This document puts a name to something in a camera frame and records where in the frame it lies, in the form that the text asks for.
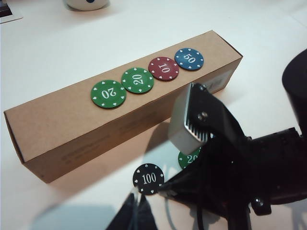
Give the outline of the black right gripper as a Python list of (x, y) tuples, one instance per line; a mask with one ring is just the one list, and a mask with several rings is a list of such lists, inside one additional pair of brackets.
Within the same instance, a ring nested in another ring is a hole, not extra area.
[(215, 143), (159, 188), (159, 195), (178, 199), (216, 191), (222, 215), (246, 210), (271, 213), (271, 205), (307, 197), (307, 140), (295, 128), (251, 139), (242, 131), (215, 133)]

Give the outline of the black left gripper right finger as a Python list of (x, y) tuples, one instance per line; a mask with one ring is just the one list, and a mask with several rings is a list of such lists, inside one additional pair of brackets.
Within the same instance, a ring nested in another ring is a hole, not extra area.
[(141, 195), (140, 200), (140, 229), (158, 230), (153, 213), (151, 211), (151, 206), (145, 195)]

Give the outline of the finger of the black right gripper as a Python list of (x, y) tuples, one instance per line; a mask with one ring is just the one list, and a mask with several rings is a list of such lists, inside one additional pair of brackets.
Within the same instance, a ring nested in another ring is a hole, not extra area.
[(168, 138), (182, 153), (192, 153), (209, 140), (210, 134), (235, 145), (242, 129), (205, 85), (191, 83), (174, 103)]

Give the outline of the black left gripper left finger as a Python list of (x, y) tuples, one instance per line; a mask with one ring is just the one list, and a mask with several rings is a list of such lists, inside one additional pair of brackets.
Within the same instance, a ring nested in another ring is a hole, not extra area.
[(137, 230), (138, 203), (134, 193), (130, 193), (119, 212), (112, 219), (107, 230)]

